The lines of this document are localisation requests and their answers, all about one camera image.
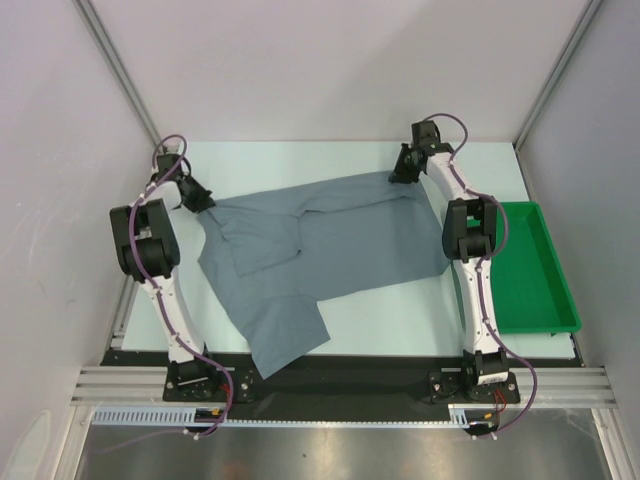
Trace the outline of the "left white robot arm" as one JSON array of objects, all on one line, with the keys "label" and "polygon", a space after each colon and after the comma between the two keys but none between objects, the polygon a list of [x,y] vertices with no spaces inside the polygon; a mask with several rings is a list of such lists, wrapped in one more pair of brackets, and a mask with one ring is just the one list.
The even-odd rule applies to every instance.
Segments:
[{"label": "left white robot arm", "polygon": [[177,369],[202,361],[206,343],[181,291],[181,253],[170,214],[182,207],[200,213],[214,205],[211,192],[178,160],[173,166],[158,162],[143,193],[109,212],[120,269],[148,295],[167,340],[169,365]]}]

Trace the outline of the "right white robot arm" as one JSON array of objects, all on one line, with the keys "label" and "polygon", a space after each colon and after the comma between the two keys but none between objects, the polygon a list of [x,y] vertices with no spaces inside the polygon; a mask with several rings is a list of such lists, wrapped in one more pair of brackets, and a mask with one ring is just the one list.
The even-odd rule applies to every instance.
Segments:
[{"label": "right white robot arm", "polygon": [[451,159],[453,153],[448,143],[403,143],[389,181],[416,183],[424,173],[447,201],[442,248],[452,264],[466,336],[461,388],[469,399],[484,401],[508,376],[505,350],[495,340],[498,333],[490,282],[498,209],[473,190]]}]

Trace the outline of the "grey-blue t shirt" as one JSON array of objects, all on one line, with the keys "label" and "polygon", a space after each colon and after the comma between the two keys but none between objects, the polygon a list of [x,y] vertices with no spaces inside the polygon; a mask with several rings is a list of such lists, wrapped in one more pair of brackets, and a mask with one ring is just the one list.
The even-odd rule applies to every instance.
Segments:
[{"label": "grey-blue t shirt", "polygon": [[263,378],[329,340],[320,302],[449,264],[423,187],[385,172],[224,199],[198,220],[200,267]]}]

